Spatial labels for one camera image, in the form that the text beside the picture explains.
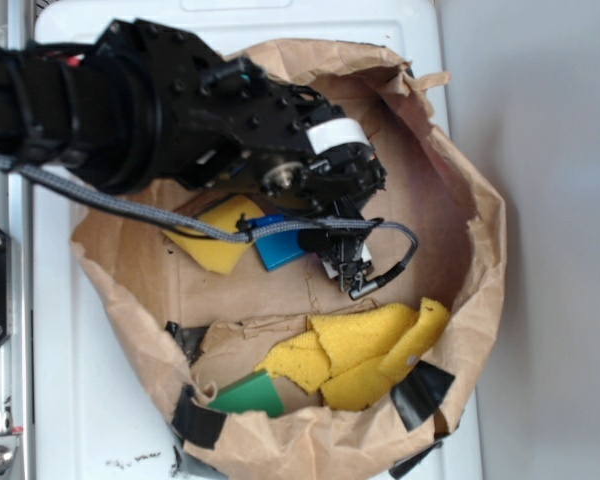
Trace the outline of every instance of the blue object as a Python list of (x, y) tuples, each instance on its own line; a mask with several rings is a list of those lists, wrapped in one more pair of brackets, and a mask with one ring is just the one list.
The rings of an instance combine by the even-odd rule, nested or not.
[[(253, 227), (264, 227), (272, 223), (284, 221), (283, 215), (268, 215), (266, 217), (250, 220)], [(268, 271), (282, 267), (292, 262), (307, 252), (298, 245), (298, 231), (276, 233), (256, 241), (256, 248)]]

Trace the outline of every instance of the green block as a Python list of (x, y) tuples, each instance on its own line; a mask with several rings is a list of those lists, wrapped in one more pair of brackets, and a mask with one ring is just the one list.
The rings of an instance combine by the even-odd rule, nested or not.
[(266, 370), (252, 373), (220, 389), (209, 408), (228, 413), (259, 410), (267, 412), (271, 418), (281, 415), (284, 411), (282, 401)]

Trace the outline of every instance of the black tape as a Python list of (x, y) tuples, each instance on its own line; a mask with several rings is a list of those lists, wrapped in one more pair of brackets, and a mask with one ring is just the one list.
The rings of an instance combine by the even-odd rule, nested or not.
[(189, 366), (202, 355), (200, 344), (209, 327), (181, 328), (174, 322), (167, 322), (165, 330), (169, 332), (189, 360)]
[(438, 410), (455, 378), (420, 361), (407, 378), (393, 387), (391, 399), (408, 431), (422, 425)]
[(229, 478), (211, 465), (189, 455), (184, 450), (178, 449), (175, 445), (173, 446), (173, 452), (176, 456), (176, 461), (171, 466), (172, 478), (176, 478), (176, 475), (179, 472), (195, 475), (196, 477), (209, 478), (211, 480), (228, 480)]
[(394, 467), (389, 469), (389, 475), (391, 475), (391, 477), (395, 479), (404, 477), (407, 473), (413, 470), (416, 467), (416, 465), (418, 465), (422, 460), (424, 460), (427, 457), (427, 455), (433, 452), (436, 448), (440, 447), (442, 447), (442, 440), (438, 440), (430, 447), (426, 448), (420, 453), (416, 453), (412, 457), (409, 457), (405, 460), (401, 460), (400, 462), (396, 463)]
[(184, 385), (171, 425), (178, 434), (200, 448), (213, 450), (227, 415), (193, 403), (191, 385)]

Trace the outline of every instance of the black robotic arm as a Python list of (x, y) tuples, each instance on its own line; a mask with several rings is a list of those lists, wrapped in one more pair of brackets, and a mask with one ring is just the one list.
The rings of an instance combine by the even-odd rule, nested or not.
[(15, 170), (59, 163), (111, 195), (156, 178), (260, 193), (304, 219), (301, 244), (352, 298), (395, 278), (417, 245), (400, 226), (409, 252), (367, 280), (364, 239), (395, 224), (362, 220), (386, 172), (360, 125), (309, 87), (274, 82), (246, 57), (225, 61), (196, 35), (150, 22), (114, 21), (94, 45), (0, 49), (0, 156)]

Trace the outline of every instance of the sponge piece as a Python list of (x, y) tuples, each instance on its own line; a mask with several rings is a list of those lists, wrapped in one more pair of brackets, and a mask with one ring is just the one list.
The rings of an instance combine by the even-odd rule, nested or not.
[(424, 352), (444, 331), (451, 314), (439, 302), (423, 298), (418, 321), (402, 335), (379, 365), (379, 371), (395, 384), (413, 370)]
[(278, 343), (255, 370), (265, 369), (276, 378), (288, 377), (308, 394), (318, 391), (329, 378), (329, 357), (314, 331)]
[(357, 412), (380, 400), (393, 384), (378, 374), (384, 356), (371, 358), (332, 378), (320, 388), (324, 402), (334, 410)]
[(418, 313), (401, 303), (348, 315), (314, 315), (307, 319), (329, 361), (332, 377), (386, 354), (396, 338), (413, 326)]
[[(262, 210), (244, 195), (236, 195), (198, 217), (199, 220), (218, 227), (228, 233), (237, 232), (236, 223), (244, 214), (245, 218), (264, 215)], [(183, 228), (187, 233), (196, 232)], [(164, 231), (176, 245), (187, 252), (198, 264), (210, 272), (230, 274), (236, 264), (251, 246), (250, 243), (227, 243), (219, 240), (196, 240), (174, 232)]]

